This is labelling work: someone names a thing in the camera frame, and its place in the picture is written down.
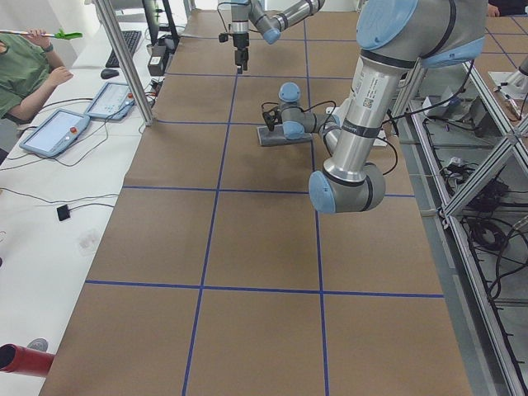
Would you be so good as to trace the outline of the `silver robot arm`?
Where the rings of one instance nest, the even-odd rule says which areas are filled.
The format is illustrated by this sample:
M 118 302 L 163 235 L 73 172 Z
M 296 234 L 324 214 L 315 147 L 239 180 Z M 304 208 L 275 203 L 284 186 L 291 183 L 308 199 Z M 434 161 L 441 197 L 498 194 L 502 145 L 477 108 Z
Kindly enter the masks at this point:
M 439 68 L 477 58 L 486 13 L 485 1 L 369 1 L 356 28 L 361 52 L 351 93 L 338 115 L 302 111 L 299 87 L 287 82 L 277 107 L 263 116 L 260 145 L 297 144 L 319 134 L 331 156 L 309 178 L 316 211 L 375 208 L 383 200 L 385 180 L 367 158 L 400 79 L 415 64 Z
M 243 74 L 248 70 L 250 25 L 267 44 L 272 45 L 280 39 L 283 31 L 321 11 L 324 4 L 324 0 L 298 1 L 282 12 L 268 15 L 260 1 L 220 2 L 217 13 L 224 25 L 224 32 L 219 33 L 219 42 L 233 40 L 237 74 Z

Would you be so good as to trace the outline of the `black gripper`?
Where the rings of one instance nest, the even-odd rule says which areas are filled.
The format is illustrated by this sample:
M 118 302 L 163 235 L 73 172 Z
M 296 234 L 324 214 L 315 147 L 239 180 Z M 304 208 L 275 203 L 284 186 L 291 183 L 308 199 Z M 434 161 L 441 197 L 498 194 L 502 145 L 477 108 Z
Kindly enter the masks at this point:
M 279 104 L 261 104 L 262 119 L 269 131 L 274 131 L 283 124 L 281 106 Z
M 250 45 L 249 34 L 247 32 L 241 33 L 227 33 L 223 32 L 219 34 L 219 42 L 224 43 L 229 40 L 229 37 L 233 38 L 234 61 L 236 64 L 237 74 L 244 74 L 248 70 L 249 53 L 248 47 Z

